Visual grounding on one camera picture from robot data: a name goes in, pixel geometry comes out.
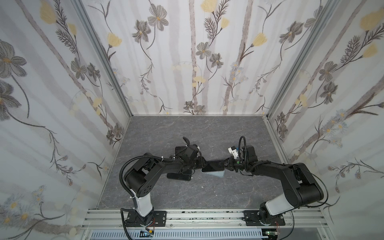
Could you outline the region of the light blue phone case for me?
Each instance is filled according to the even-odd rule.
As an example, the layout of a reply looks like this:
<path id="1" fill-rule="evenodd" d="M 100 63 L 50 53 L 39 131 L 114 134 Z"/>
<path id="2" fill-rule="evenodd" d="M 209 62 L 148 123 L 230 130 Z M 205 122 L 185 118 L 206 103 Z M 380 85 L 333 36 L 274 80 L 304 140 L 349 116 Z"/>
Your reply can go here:
<path id="1" fill-rule="evenodd" d="M 225 176 L 225 171 L 214 171 L 214 172 L 203 172 L 203 174 L 218 177 L 218 178 L 223 178 Z"/>

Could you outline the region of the black phone picked up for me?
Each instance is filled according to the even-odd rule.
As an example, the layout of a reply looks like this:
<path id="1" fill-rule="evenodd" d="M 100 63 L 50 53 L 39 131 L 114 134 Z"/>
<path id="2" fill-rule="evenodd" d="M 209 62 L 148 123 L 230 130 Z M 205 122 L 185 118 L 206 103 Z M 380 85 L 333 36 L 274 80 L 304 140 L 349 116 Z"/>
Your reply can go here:
<path id="1" fill-rule="evenodd" d="M 175 156 L 181 154 L 183 151 L 185 151 L 188 147 L 187 146 L 181 146 L 181 147 L 175 147 Z"/>

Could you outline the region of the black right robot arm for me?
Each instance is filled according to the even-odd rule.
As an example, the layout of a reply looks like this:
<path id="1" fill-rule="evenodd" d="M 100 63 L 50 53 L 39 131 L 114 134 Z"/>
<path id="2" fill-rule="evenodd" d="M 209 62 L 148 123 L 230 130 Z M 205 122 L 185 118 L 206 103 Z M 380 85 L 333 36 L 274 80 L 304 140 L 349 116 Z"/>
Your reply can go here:
<path id="1" fill-rule="evenodd" d="M 281 182 L 283 193 L 259 207 L 258 219 L 265 226 L 277 222 L 286 212 L 324 198 L 322 188 L 305 164 L 286 165 L 268 160 L 260 161 L 252 146 L 243 147 L 240 152 L 234 148 L 229 148 L 229 151 L 232 156 L 219 166 L 230 171 L 245 171 L 251 176 L 264 176 Z"/>

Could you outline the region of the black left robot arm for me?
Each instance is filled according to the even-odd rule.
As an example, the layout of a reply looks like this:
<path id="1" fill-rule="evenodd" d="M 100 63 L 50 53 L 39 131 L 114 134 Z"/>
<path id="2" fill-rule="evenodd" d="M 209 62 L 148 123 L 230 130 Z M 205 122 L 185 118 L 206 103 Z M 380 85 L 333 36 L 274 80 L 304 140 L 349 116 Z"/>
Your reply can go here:
<path id="1" fill-rule="evenodd" d="M 120 170 L 119 181 L 134 202 L 135 219 L 130 217 L 128 222 L 142 226 L 153 222 L 150 192 L 162 175 L 171 180 L 190 181 L 194 172 L 206 165 L 196 144 L 175 147 L 174 155 L 169 158 L 145 153 L 126 162 Z"/>

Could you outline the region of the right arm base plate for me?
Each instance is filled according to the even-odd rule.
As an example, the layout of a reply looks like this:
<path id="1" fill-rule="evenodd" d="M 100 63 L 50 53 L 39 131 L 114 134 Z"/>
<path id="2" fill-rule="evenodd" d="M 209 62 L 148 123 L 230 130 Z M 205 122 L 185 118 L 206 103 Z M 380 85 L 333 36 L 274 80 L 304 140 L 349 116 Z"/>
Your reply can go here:
<path id="1" fill-rule="evenodd" d="M 243 214 L 242 220 L 245 221 L 248 227 L 277 227 L 286 225 L 283 215 L 272 216 L 266 210 L 262 210 L 261 213 L 259 210 L 243 211 Z"/>

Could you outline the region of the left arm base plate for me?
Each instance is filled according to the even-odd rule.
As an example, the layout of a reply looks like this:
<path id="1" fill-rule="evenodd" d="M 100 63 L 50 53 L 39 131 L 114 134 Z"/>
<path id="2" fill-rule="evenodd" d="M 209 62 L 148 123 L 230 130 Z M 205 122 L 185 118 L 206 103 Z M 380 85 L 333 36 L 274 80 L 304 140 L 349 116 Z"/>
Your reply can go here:
<path id="1" fill-rule="evenodd" d="M 166 211 L 151 211 L 146 217 L 135 210 L 123 212 L 123 223 L 126 227 L 165 227 L 167 220 Z"/>

